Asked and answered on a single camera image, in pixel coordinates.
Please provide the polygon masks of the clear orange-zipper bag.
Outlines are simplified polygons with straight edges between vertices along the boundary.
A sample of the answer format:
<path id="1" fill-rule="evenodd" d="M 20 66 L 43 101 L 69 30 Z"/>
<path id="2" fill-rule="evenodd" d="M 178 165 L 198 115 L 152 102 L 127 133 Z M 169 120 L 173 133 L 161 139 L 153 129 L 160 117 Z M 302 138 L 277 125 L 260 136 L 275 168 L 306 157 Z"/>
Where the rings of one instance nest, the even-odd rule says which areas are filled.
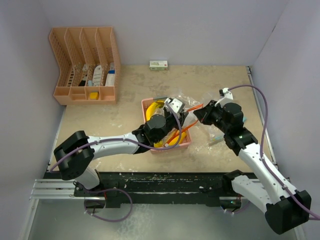
<path id="1" fill-rule="evenodd" d="M 183 125 L 181 126 L 182 130 L 185 130 L 182 133 L 181 140 L 179 142 L 178 147 L 187 148 L 191 142 L 190 130 L 192 127 L 195 127 L 198 119 L 193 114 L 193 112 L 197 109 L 200 109 L 204 106 L 203 100 L 195 99 L 190 95 L 185 95 L 180 88 L 174 88 L 169 95 L 171 98 L 177 98 L 181 102 L 184 103 L 183 110 L 188 113 L 187 117 L 184 120 Z M 174 145 L 179 138 L 179 131 L 177 129 L 173 129 L 164 139 L 163 139 L 163 147 L 169 147 Z"/>

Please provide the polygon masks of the clear blue-zipper bag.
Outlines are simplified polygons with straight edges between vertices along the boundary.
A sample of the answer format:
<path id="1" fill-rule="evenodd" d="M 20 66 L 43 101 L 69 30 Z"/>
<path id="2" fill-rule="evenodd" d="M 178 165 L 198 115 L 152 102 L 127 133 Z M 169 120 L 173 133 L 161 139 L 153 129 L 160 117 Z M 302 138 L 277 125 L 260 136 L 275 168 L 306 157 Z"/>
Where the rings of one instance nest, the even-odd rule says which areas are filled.
<path id="1" fill-rule="evenodd" d="M 203 94 L 201 102 L 203 104 L 207 104 L 210 102 L 210 100 L 219 100 L 221 97 L 218 96 L 217 93 L 214 93 L 213 91 L 206 92 Z M 207 144 L 208 146 L 216 145 L 224 140 L 224 133 L 219 130 L 214 125 L 204 125 L 201 124 L 200 128 L 205 132 L 205 134 L 208 136 Z"/>

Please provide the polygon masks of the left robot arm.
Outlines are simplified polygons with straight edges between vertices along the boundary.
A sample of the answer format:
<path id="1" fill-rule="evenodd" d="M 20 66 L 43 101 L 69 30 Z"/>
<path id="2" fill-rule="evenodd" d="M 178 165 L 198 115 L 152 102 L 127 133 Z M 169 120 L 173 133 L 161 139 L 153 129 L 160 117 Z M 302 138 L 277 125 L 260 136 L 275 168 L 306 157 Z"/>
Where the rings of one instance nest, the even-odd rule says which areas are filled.
<path id="1" fill-rule="evenodd" d="M 155 144 L 173 129 L 181 129 L 188 112 L 175 112 L 168 107 L 165 114 L 155 114 L 139 128 L 119 136 L 93 137 L 76 131 L 53 151 L 60 176 L 64 181 L 76 180 L 91 196 L 103 191 L 98 172 L 90 168 L 91 161 L 113 155 L 137 155 L 154 150 Z"/>

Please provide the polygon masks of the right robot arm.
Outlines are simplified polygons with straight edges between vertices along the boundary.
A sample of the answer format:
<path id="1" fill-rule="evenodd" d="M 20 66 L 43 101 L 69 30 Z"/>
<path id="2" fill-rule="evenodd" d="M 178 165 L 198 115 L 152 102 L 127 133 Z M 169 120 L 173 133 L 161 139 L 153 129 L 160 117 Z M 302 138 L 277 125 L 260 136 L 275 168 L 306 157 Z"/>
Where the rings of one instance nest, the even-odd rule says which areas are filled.
<path id="1" fill-rule="evenodd" d="M 223 132 L 225 144 L 259 180 L 256 184 L 239 170 L 232 171 L 222 183 L 226 195 L 238 193 L 247 198 L 264 213 L 268 225 L 278 235 L 309 220 L 310 194 L 299 191 L 271 163 L 258 140 L 244 126 L 240 105 L 229 102 L 221 106 L 212 100 L 193 113 L 200 123 L 214 125 Z"/>

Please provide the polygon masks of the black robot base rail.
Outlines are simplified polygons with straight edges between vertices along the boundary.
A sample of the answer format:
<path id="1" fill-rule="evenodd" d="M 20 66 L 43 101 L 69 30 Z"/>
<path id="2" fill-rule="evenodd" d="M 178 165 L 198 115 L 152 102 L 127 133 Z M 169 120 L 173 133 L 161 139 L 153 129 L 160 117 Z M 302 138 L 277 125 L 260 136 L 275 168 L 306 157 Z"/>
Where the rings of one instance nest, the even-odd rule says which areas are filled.
<path id="1" fill-rule="evenodd" d="M 101 186 L 92 193 L 70 180 L 71 193 L 84 198 L 92 208 L 119 208 L 122 204 L 205 205 L 239 207 L 231 178 L 241 175 L 226 172 L 100 172 Z"/>

